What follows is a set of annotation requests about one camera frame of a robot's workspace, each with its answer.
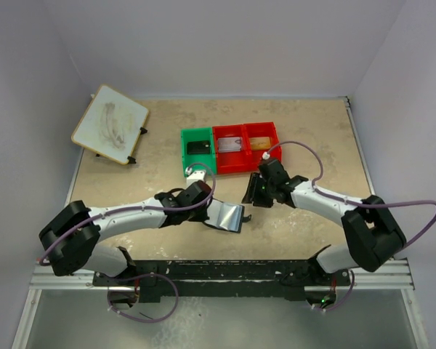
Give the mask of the black card holder wallet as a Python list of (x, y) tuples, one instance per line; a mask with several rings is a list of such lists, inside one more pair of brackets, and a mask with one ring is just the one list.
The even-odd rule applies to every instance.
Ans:
[(240, 204), (230, 204), (213, 199), (206, 210), (207, 218), (203, 224), (215, 230), (240, 233), (242, 225), (251, 221), (252, 215), (245, 213)]

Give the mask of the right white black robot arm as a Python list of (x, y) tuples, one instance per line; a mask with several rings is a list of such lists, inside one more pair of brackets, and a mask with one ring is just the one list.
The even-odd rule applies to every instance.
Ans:
[(275, 158), (263, 160), (259, 171), (251, 173), (244, 204), (270, 208), (273, 202), (315, 213), (340, 226), (346, 242), (318, 252), (308, 268), (310, 279), (326, 284), (339, 270), (379, 269), (406, 245), (406, 237), (391, 211), (378, 196), (366, 199), (334, 199), (334, 192), (321, 194), (306, 177), (290, 177)]

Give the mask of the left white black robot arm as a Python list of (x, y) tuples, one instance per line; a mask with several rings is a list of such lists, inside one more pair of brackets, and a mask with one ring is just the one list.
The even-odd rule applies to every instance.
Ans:
[(82, 200), (69, 203), (39, 233), (44, 248), (39, 264), (51, 267), (56, 276), (86, 269), (105, 274), (119, 285), (129, 284), (135, 265), (126, 248), (107, 248), (101, 242), (136, 230), (207, 218), (214, 186), (199, 180), (177, 195), (173, 192), (114, 207), (87, 207)]

